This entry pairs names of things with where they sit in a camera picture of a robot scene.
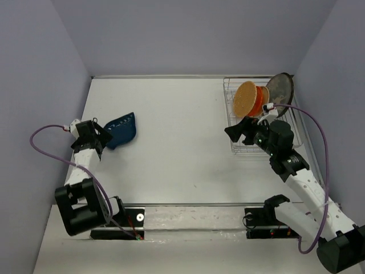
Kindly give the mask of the dark blue leaf plate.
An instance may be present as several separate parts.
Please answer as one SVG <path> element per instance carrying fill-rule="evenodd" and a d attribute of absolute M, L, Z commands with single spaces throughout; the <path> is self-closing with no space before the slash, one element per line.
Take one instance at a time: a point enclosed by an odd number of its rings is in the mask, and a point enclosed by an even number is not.
<path fill-rule="evenodd" d="M 135 113 L 130 112 L 129 114 L 114 119 L 108 122 L 103 128 L 112 135 L 112 139 L 106 145 L 107 148 L 114 150 L 123 146 L 131 142 L 136 136 Z"/>

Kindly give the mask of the tan woven round plate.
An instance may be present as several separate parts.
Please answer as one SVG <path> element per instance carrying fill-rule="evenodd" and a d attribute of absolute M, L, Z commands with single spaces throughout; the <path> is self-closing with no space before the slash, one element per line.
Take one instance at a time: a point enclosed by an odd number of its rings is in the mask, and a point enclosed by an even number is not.
<path fill-rule="evenodd" d="M 253 109 L 257 98 L 254 82 L 246 81 L 239 86 L 233 99 L 233 112 L 236 117 L 243 118 Z"/>

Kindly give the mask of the cream plate with prints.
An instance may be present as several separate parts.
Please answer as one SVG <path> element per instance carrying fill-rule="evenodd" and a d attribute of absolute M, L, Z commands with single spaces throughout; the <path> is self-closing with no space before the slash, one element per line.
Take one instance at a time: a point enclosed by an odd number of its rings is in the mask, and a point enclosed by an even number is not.
<path fill-rule="evenodd" d="M 260 89 L 262 91 L 262 102 L 261 102 L 261 106 L 259 109 L 258 114 L 262 115 L 263 113 L 263 105 L 268 104 L 269 100 L 270 100 L 270 94 L 269 94 L 269 90 L 266 86 L 260 86 Z"/>

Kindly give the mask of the grey deer plate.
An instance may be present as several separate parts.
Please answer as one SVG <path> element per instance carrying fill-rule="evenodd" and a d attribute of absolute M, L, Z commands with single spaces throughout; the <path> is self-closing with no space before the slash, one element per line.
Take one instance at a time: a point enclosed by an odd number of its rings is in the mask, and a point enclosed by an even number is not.
<path fill-rule="evenodd" d="M 287 75 L 288 73 L 286 72 L 277 74 L 266 84 L 270 94 L 270 103 L 288 105 L 287 101 L 290 96 L 290 87 Z"/>

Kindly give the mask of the large teal floral plate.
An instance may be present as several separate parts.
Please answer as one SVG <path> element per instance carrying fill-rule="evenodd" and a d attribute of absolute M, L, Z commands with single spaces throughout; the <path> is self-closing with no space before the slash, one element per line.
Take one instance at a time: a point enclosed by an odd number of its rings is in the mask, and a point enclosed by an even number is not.
<path fill-rule="evenodd" d="M 293 76 L 288 74 L 287 75 L 288 79 L 289 79 L 289 87 L 290 87 L 290 96 L 289 99 L 287 101 L 288 105 L 291 105 L 292 101 L 293 101 L 293 97 L 294 97 L 294 81 L 293 81 Z"/>

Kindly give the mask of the orange glossy plate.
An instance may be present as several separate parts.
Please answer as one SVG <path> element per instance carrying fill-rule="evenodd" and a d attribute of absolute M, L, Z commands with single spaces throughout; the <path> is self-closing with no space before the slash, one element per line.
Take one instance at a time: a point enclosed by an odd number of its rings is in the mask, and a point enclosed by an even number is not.
<path fill-rule="evenodd" d="M 251 117 L 258 116 L 261 112 L 262 101 L 263 101 L 262 89 L 260 87 L 256 86 L 256 100 L 255 100 L 253 108 L 250 110 L 250 112 L 247 114 L 247 116 L 251 116 Z"/>

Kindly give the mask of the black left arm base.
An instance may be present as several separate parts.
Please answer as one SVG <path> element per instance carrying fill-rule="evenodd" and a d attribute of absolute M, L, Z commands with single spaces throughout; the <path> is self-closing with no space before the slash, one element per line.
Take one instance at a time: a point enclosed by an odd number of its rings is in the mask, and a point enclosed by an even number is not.
<path fill-rule="evenodd" d="M 127 207 L 121 209 L 113 216 L 113 220 L 122 227 L 123 231 L 115 224 L 109 224 L 93 229 L 90 232 L 92 240 L 144 240 L 145 208 Z"/>

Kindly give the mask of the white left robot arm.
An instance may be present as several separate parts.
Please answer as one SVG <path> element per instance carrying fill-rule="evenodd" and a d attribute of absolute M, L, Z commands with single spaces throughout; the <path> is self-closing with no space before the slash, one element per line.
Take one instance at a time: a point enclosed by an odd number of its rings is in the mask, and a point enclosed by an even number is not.
<path fill-rule="evenodd" d="M 70 133 L 76 138 L 71 145 L 74 159 L 71 173 L 64 186 L 55 190 L 66 232 L 75 236 L 109 223 L 123 224 L 126 211 L 117 205 L 111 206 L 105 190 L 92 174 L 112 135 L 94 120 L 78 119 L 70 124 Z"/>

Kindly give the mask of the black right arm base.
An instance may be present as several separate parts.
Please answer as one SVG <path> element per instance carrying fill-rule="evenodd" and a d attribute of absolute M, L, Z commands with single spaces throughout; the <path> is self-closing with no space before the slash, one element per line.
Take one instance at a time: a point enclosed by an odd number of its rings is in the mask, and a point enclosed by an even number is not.
<path fill-rule="evenodd" d="M 299 235 L 286 224 L 265 216 L 263 207 L 245 208 L 242 223 L 249 240 L 299 238 Z"/>

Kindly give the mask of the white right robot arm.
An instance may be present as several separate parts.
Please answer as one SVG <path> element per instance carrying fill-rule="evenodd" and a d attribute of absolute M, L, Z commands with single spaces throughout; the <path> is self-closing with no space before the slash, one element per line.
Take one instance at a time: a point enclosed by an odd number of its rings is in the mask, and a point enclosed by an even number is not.
<path fill-rule="evenodd" d="M 244 144 L 256 145 L 269 156 L 271 169 L 291 188 L 307 207 L 305 214 L 277 195 L 262 210 L 270 224 L 278 221 L 293 229 L 300 240 L 311 245 L 302 254 L 315 250 L 324 268 L 339 273 L 364 261 L 364 227 L 358 226 L 334 203 L 315 178 L 309 164 L 293 148 L 294 133 L 288 123 L 271 123 L 244 117 L 238 124 L 224 129 L 233 143 L 244 136 Z"/>

